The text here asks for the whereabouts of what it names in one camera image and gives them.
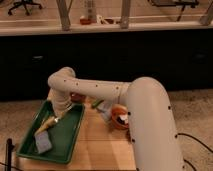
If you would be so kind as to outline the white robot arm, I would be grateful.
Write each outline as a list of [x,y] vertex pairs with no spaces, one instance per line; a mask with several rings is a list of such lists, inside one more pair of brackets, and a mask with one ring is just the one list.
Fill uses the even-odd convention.
[[53,106],[59,109],[71,92],[127,107],[138,171],[184,171],[171,103],[162,84],[151,77],[132,82],[78,79],[70,67],[48,78]]

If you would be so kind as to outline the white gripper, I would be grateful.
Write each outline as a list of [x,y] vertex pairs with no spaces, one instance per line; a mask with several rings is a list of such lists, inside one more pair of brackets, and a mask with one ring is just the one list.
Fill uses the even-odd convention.
[[64,112],[70,105],[71,105],[70,100],[64,100],[64,101],[54,100],[53,101],[53,110],[54,110],[55,115],[57,117],[59,117],[60,114],[62,112]]

